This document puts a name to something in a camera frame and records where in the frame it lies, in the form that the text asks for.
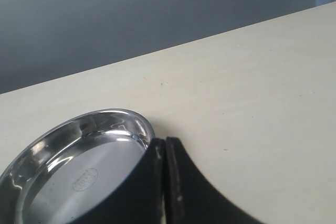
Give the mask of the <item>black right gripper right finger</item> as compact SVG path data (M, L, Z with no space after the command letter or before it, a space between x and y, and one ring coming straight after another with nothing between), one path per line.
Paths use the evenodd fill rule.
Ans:
M260 223L205 178L177 137L165 141L165 212L167 223Z

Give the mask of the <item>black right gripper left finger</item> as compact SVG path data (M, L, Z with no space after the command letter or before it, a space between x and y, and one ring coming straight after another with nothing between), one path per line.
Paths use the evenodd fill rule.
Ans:
M154 138L129 176L72 223L161 223L165 141Z

